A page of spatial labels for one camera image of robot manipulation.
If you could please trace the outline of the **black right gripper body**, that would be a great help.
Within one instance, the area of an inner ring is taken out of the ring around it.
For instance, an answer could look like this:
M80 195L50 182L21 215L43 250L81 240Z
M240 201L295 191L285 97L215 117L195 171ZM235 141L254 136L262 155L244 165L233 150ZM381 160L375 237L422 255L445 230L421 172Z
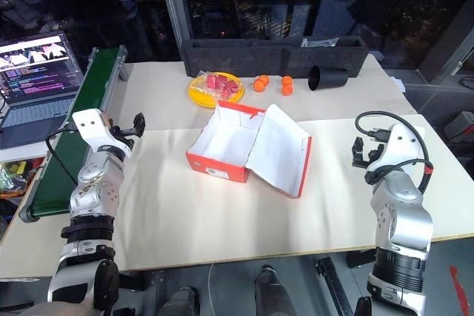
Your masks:
M382 153L377 161L369 162L365 173L365 181L368 184L376 184L381 180L382 174L388 170L387 167L388 165L384 163L384 153Z

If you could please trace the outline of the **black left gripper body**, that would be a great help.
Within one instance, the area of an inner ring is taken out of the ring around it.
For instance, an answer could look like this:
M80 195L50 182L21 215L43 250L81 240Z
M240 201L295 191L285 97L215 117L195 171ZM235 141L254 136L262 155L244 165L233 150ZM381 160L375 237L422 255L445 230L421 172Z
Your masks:
M112 143L110 146L121 150L124 154L130 154L134 147L134 140L127 138L127 136L120 130L119 126L112 126L110 128L112 135Z

